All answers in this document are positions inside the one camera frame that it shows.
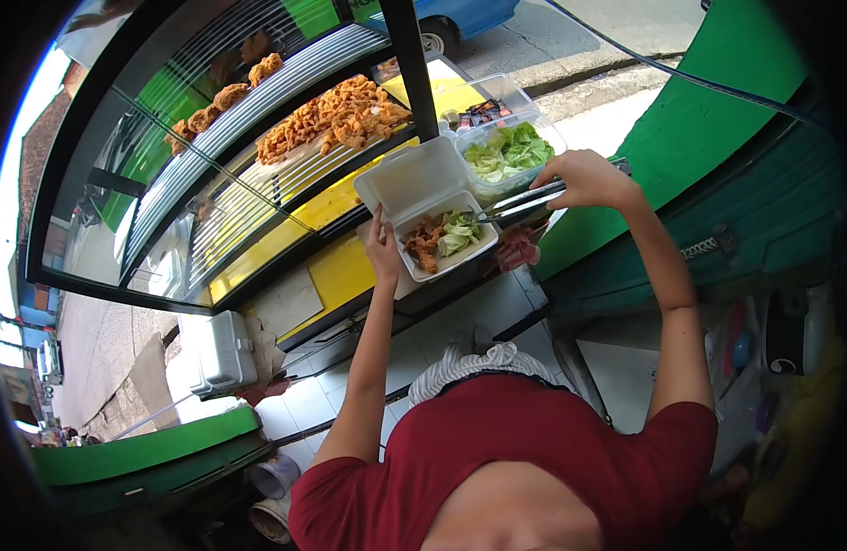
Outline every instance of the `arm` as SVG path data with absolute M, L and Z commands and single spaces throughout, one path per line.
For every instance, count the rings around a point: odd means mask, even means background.
M 377 282 L 363 335 L 350 363 L 347 394 L 311 467 L 334 457 L 359 457 L 367 463 L 377 463 L 393 330 L 393 297 L 400 268 L 391 224 L 384 226 L 385 236 L 380 237 L 381 211 L 378 206 L 365 243 L 365 254 L 371 260 Z
M 568 151 L 550 159 L 531 189 L 551 182 L 555 176 L 567 183 L 567 191 L 549 203 L 550 209 L 594 205 L 614 208 L 623 215 L 638 245 L 662 312 L 659 370 L 647 420 L 676 402 L 697 402 L 714 409 L 690 271 L 638 184 L 589 150 Z

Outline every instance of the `cable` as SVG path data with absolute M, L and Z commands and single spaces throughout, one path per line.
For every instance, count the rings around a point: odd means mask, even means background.
M 710 89 L 712 89 L 716 92 L 720 92 L 720 93 L 726 94 L 726 95 L 731 95 L 733 97 L 739 98 L 740 100 L 750 101 L 751 103 L 756 103 L 756 104 L 762 105 L 764 107 L 769 107 L 770 109 L 772 109 L 774 111 L 778 111 L 779 113 L 781 113 L 783 115 L 790 116 L 790 117 L 792 117 L 792 118 L 794 118 L 794 119 L 796 119 L 796 120 L 798 120 L 802 123 L 809 124 L 811 126 L 822 129 L 826 132 L 830 131 L 830 129 L 827 127 L 827 125 L 825 123 L 818 121 L 817 119 L 814 119 L 813 117 L 809 116 L 809 114 L 804 113 L 799 109 L 796 109 L 794 107 L 791 107 L 789 105 L 781 103 L 780 101 L 770 100 L 769 98 L 766 98 L 766 97 L 761 96 L 761 95 L 751 94 L 749 92 L 744 92 L 743 90 L 738 90 L 737 88 L 733 88 L 733 87 L 727 86 L 725 84 L 719 84 L 719 83 L 716 83 L 716 82 L 711 82 L 710 80 L 702 79 L 702 78 L 697 77 L 695 75 L 691 75 L 690 73 L 678 71 L 677 69 L 674 69 L 673 67 L 669 67 L 669 66 L 664 65 L 662 63 L 651 60 L 651 59 L 649 59 L 649 57 L 641 56 L 640 54 L 638 54 L 638 52 L 633 51 L 633 50 L 629 50 L 628 48 L 626 48 L 625 46 L 623 46 L 622 44 L 620 44 L 616 40 L 610 38 L 609 36 L 606 36 L 601 31 L 593 28 L 592 26 L 590 26 L 588 23 L 584 22 L 582 19 L 580 19 L 579 17 L 577 17 L 573 13 L 570 13 L 563 6 L 559 6 L 555 2 L 555 0 L 546 0 L 546 2 L 549 3 L 549 5 L 552 6 L 553 8 L 555 8 L 556 10 L 561 11 L 561 13 L 563 13 L 564 15 L 566 15 L 567 17 L 569 17 L 570 19 L 575 21 L 577 24 L 579 24 L 581 27 L 583 27 L 589 33 L 594 34 L 598 38 L 604 40 L 607 44 L 616 48 L 616 50 L 620 50 L 620 51 L 624 52 L 625 54 L 627 54 L 628 56 L 631 56 L 634 59 L 637 59 L 639 62 L 645 63 L 645 64 L 649 65 L 650 67 L 653 67 L 654 69 L 658 69 L 661 72 L 667 72 L 669 75 L 675 76 L 679 79 L 684 79 L 688 82 L 692 82 L 692 83 L 698 84 L 700 86 L 704 86 L 705 88 L 710 88 Z

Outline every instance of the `red cloth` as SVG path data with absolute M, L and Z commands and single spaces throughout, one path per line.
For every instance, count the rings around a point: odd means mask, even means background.
M 301 551 L 418 551 L 448 495 L 491 461 L 527 461 L 594 512 L 606 548 L 647 548 L 675 526 L 711 468 L 717 420 L 673 404 L 643 432 L 619 435 L 567 391 L 481 376 L 398 422 L 385 462 L 337 457 L 292 488 L 288 527 Z

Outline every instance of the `lettuce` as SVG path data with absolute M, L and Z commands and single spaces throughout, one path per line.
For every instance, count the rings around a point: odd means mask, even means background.
M 461 211 L 446 213 L 443 222 L 446 233 L 438 240 L 438 252 L 443 257 L 450 257 L 458 250 L 462 250 L 471 244 L 477 245 L 482 237 L 482 228 L 470 226 L 472 219 Z
M 555 149 L 539 137 L 530 123 L 497 128 L 485 145 L 473 144 L 463 154 L 466 164 L 485 182 L 496 183 L 555 156 Z

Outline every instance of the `tongs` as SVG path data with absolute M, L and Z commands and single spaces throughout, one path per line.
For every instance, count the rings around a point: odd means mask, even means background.
M 610 162 L 613 163 L 617 169 L 623 171 L 628 176 L 631 176 L 631 166 L 625 157 L 611 160 Z M 501 222 L 518 214 L 537 209 L 542 204 L 549 203 L 552 199 L 555 199 L 560 196 L 561 193 L 564 193 L 564 189 L 566 187 L 567 184 L 564 183 L 563 180 L 556 180 L 554 182 L 547 183 L 536 190 L 523 191 L 516 196 L 508 197 L 502 201 L 497 201 L 495 204 L 491 204 L 480 213 L 470 212 L 464 214 L 473 219 L 473 221 L 470 222 L 473 226 L 481 226 L 483 224 L 490 224 L 491 222 Z

